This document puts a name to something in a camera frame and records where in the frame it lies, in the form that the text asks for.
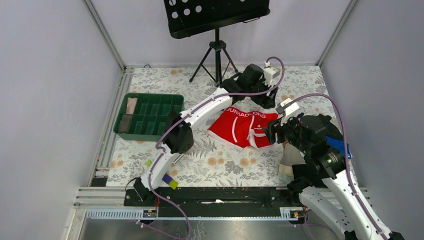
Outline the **red underwear white trim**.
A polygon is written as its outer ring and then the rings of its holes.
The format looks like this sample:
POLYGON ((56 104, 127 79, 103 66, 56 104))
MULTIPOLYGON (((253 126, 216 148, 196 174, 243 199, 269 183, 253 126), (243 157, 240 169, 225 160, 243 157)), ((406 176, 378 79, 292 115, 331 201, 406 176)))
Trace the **red underwear white trim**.
POLYGON ((207 134, 237 151, 247 147, 266 148, 271 143, 264 128, 278 116, 277 113, 264 113, 257 110, 244 112, 230 106, 209 127, 207 134))

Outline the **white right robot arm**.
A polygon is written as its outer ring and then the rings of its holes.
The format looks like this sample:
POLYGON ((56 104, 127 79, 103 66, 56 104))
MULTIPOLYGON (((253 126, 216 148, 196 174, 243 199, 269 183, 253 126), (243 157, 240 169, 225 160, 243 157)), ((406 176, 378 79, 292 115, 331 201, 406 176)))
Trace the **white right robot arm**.
POLYGON ((341 208, 322 197, 314 183, 302 176, 288 184, 287 201, 315 212, 342 240, 402 240, 372 209, 358 183, 346 169, 347 158, 328 143, 328 137, 341 139, 329 115, 304 115, 270 121, 263 128, 272 144, 288 142, 304 154, 310 176, 318 178, 335 196, 341 208))

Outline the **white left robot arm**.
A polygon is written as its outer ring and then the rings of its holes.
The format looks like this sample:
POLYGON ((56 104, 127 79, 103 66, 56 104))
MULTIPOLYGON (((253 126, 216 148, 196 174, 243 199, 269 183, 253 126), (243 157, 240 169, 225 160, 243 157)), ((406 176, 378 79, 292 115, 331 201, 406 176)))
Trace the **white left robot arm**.
POLYGON ((155 192, 172 163, 194 145, 193 131, 210 116, 231 105, 250 98, 263 109, 275 107, 278 87, 284 79, 284 69, 266 62, 261 68, 248 65, 243 72, 223 80, 217 89, 197 105, 181 111, 171 111, 165 124, 165 132, 157 141, 158 156, 148 170, 134 182, 136 199, 144 206, 152 204, 155 192))

